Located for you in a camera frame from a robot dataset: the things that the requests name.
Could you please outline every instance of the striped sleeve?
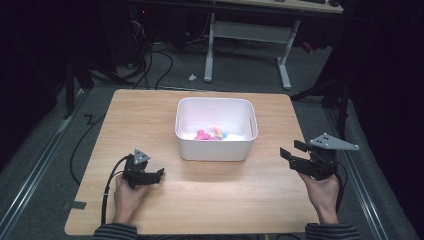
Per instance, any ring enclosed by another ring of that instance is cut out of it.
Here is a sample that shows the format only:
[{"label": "striped sleeve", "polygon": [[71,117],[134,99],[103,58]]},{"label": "striped sleeve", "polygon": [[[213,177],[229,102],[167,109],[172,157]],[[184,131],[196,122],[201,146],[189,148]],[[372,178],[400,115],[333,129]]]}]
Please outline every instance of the striped sleeve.
[{"label": "striped sleeve", "polygon": [[120,223],[104,224],[96,229],[93,240],[136,240],[137,228]]},{"label": "striped sleeve", "polygon": [[350,224],[316,224],[309,223],[305,227],[307,240],[358,240],[359,231]]}]

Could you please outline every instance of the human hand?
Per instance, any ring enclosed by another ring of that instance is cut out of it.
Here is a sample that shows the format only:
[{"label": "human hand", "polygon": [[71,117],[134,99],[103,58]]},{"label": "human hand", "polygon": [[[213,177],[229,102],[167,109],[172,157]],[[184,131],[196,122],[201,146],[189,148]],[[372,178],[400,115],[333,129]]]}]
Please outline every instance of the human hand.
[{"label": "human hand", "polygon": [[317,181],[299,173],[308,190],[309,200],[317,211],[320,224],[337,224],[336,204],[339,193],[339,181],[333,174],[327,179]]},{"label": "human hand", "polygon": [[122,174],[116,176],[114,194],[116,213],[113,222],[130,224],[134,212],[140,206],[148,189],[148,185],[143,185],[139,189],[132,189],[128,186],[128,182],[123,179]]}]

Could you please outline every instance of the wire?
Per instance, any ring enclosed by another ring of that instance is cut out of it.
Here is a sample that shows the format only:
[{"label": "wire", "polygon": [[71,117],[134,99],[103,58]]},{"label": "wire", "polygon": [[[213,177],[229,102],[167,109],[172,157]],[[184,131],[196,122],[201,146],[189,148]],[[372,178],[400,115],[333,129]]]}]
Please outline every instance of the wire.
[{"label": "wire", "polygon": [[109,194],[110,189],[110,182],[112,181],[112,178],[118,174],[115,174],[116,169],[118,168],[119,164],[122,163],[122,161],[129,159],[129,156],[125,156],[121,158],[121,160],[116,163],[115,167],[113,168],[112,172],[110,173],[109,179],[107,180],[105,191],[103,193],[103,202],[102,202],[102,219],[101,219],[101,225],[104,225],[106,223],[106,208],[107,208],[107,197]]},{"label": "wire", "polygon": [[194,42],[197,42],[197,41],[202,41],[202,40],[204,40],[204,39],[207,39],[206,37],[203,37],[203,36],[205,35],[206,29],[208,28],[208,23],[209,23],[210,17],[211,17],[211,14],[209,13],[209,14],[208,14],[208,17],[206,18],[205,27],[203,28],[203,31],[202,31],[202,33],[199,35],[199,37],[197,37],[197,38],[196,38],[195,40],[193,40],[193,41],[187,42],[187,44],[190,44],[190,43],[194,43]]},{"label": "wire", "polygon": [[81,142],[84,140],[85,136],[87,136],[87,134],[90,132],[90,130],[94,126],[96,126],[97,123],[99,123],[105,116],[106,116],[106,114],[103,114],[103,116],[101,116],[99,119],[97,119],[97,121],[95,121],[94,123],[91,123],[91,117],[92,117],[92,115],[91,115],[91,117],[90,117],[90,119],[89,119],[89,121],[87,123],[87,124],[90,124],[91,125],[90,128],[88,128],[87,131],[85,131],[84,135],[82,135],[82,137],[79,139],[77,145],[74,148],[74,151],[72,152],[71,159],[69,161],[69,169],[71,171],[72,178],[78,184],[78,186],[81,184],[81,182],[75,177],[74,170],[73,170],[73,162],[74,162],[75,153],[77,152],[77,150],[78,150]]},{"label": "wire", "polygon": [[143,78],[145,78],[145,83],[146,83],[146,89],[149,89],[149,82],[147,80],[147,73],[150,71],[150,67],[152,66],[152,50],[150,48],[149,50],[150,53],[150,62],[149,62],[149,66],[147,68],[147,70],[144,70],[144,74],[140,77],[140,79],[134,84],[133,89],[137,88],[138,84],[140,84],[140,82],[143,80]]},{"label": "wire", "polygon": [[162,54],[162,55],[168,57],[169,60],[171,60],[171,65],[169,66],[168,70],[156,81],[155,90],[158,90],[159,82],[162,80],[163,77],[166,76],[166,74],[169,73],[169,71],[171,71],[172,66],[174,65],[174,61],[172,60],[172,58],[168,54],[165,54],[165,53],[162,53],[162,52],[153,52],[153,53]]}]

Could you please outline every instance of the cable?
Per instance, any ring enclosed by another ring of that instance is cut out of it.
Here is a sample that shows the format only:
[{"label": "cable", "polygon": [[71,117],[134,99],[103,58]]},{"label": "cable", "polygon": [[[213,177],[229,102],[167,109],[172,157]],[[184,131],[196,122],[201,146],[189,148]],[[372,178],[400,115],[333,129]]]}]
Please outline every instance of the cable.
[{"label": "cable", "polygon": [[[149,67],[147,68],[147,70],[144,70],[144,74],[140,77],[140,79],[134,84],[133,89],[137,88],[138,84],[140,84],[141,80],[143,80],[143,78],[145,78],[147,76],[147,73],[150,71],[150,67],[152,66],[152,50],[150,48],[149,50],[150,53],[150,62],[149,62]],[[148,90],[149,87],[149,82],[147,81],[147,77],[146,77],[146,89]]]},{"label": "cable", "polygon": [[129,159],[129,156],[125,156],[125,157],[121,158],[121,160],[119,160],[118,163],[116,163],[115,167],[113,168],[112,172],[110,173],[109,179],[107,180],[105,191],[103,193],[101,225],[104,225],[106,223],[107,197],[108,197],[108,194],[109,194],[110,182],[112,181],[112,178],[116,174],[118,174],[118,173],[115,174],[115,171],[118,168],[119,164],[121,164],[122,161],[128,160],[128,159]]},{"label": "cable", "polygon": [[97,119],[97,121],[95,121],[94,123],[91,123],[92,115],[88,115],[88,116],[90,116],[90,119],[89,119],[87,124],[90,124],[91,126],[90,126],[90,128],[87,129],[87,131],[85,131],[84,135],[82,135],[82,137],[79,139],[77,145],[74,148],[74,151],[72,152],[71,159],[69,161],[69,169],[71,171],[71,176],[74,179],[74,181],[78,184],[78,186],[81,184],[81,182],[75,177],[74,170],[73,170],[73,162],[74,162],[75,153],[77,152],[79,145],[81,144],[82,140],[84,140],[85,136],[87,136],[88,132],[90,132],[90,130],[94,126],[96,126],[97,123],[99,123],[106,116],[106,114],[103,114],[103,116],[101,116],[99,119]]},{"label": "cable", "polygon": [[169,66],[168,70],[156,81],[155,90],[158,90],[159,82],[162,80],[163,77],[165,77],[166,74],[169,73],[169,71],[171,71],[172,66],[174,65],[174,61],[172,60],[172,58],[169,55],[167,55],[165,53],[162,53],[162,52],[153,52],[153,53],[162,54],[162,55],[168,57],[169,60],[171,60],[171,66]]}]

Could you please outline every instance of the gray bracket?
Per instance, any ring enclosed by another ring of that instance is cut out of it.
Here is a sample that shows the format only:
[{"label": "gray bracket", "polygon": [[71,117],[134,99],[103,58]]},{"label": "gray bracket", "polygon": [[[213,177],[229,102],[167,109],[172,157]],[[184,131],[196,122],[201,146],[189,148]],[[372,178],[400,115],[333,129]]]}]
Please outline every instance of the gray bracket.
[{"label": "gray bracket", "polygon": [[150,159],[149,155],[145,154],[144,152],[142,152],[138,149],[134,150],[134,164],[135,165],[138,165],[138,164],[145,162],[149,159]]},{"label": "gray bracket", "polygon": [[340,140],[336,137],[330,136],[327,133],[312,139],[309,141],[309,144],[312,146],[324,148],[324,149],[334,149],[334,150],[359,150],[358,145],[354,145],[343,140]]}]

